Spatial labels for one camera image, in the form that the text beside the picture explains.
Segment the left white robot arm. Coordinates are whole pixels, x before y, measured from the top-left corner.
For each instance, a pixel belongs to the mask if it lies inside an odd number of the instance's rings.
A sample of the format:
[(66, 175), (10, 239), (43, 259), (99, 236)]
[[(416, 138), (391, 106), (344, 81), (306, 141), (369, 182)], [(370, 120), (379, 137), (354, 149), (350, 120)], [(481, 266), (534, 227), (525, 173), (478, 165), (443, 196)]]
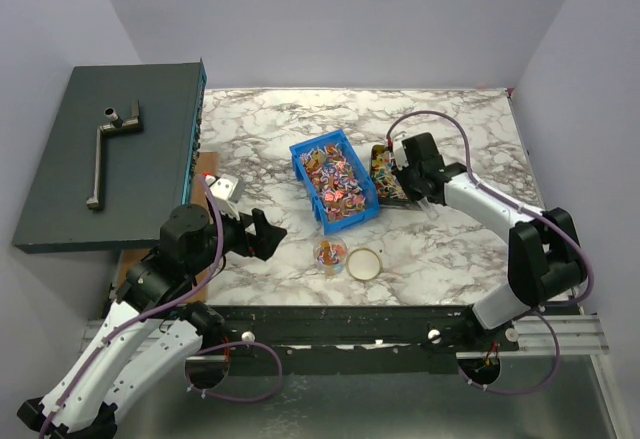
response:
[(113, 437), (127, 408), (174, 364), (238, 344), (220, 314), (190, 299), (202, 287), (197, 275), (222, 270), (228, 252), (266, 261), (286, 235), (260, 209), (236, 218), (194, 204), (174, 209), (72, 369), (26, 400), (18, 418), (43, 438)]

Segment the metal candy tin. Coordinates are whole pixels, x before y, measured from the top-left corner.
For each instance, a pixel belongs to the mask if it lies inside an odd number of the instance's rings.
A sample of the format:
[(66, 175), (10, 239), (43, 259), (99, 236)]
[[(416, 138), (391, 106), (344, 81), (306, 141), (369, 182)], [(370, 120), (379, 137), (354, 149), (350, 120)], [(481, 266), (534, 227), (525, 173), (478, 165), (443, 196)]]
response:
[(393, 158), (385, 145), (371, 148), (369, 175), (376, 188), (381, 207), (419, 210), (420, 206), (408, 199), (397, 178), (392, 173)]

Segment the round jar lid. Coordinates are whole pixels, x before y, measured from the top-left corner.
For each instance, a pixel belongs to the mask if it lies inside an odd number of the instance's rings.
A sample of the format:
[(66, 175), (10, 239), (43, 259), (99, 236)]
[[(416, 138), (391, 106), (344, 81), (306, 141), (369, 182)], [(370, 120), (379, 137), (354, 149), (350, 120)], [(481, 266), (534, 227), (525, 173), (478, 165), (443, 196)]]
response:
[(373, 280), (382, 272), (382, 269), (380, 256), (366, 247), (352, 250), (346, 261), (347, 272), (358, 281)]

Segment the blue candy bin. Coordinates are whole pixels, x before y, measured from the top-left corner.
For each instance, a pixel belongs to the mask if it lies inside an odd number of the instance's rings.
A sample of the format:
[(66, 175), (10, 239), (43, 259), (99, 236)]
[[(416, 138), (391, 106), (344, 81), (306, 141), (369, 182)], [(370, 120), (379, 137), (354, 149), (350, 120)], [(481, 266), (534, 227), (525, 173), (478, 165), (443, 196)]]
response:
[(324, 233), (337, 234), (379, 214), (376, 187), (343, 130), (294, 144), (290, 153)]

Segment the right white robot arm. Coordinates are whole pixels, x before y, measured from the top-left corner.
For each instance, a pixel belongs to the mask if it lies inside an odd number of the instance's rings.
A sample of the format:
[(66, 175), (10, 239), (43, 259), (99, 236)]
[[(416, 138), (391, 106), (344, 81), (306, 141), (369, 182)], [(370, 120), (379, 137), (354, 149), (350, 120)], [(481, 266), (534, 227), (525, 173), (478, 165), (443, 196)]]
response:
[(519, 203), (481, 182), (464, 164), (447, 164), (429, 133), (395, 140), (391, 154), (392, 173), (409, 200), (458, 210), (507, 245), (506, 281), (464, 313), (459, 334), (467, 348), (485, 349), (497, 328), (587, 279), (567, 211)]

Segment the clear glass jar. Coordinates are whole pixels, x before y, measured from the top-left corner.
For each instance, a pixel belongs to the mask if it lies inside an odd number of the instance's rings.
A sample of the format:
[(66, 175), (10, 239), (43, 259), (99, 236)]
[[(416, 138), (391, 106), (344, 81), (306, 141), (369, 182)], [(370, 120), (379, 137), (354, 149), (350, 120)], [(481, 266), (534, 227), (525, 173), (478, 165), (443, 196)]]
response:
[(348, 248), (339, 237), (322, 236), (314, 245), (313, 257), (319, 271), (327, 276), (337, 275), (344, 269)]

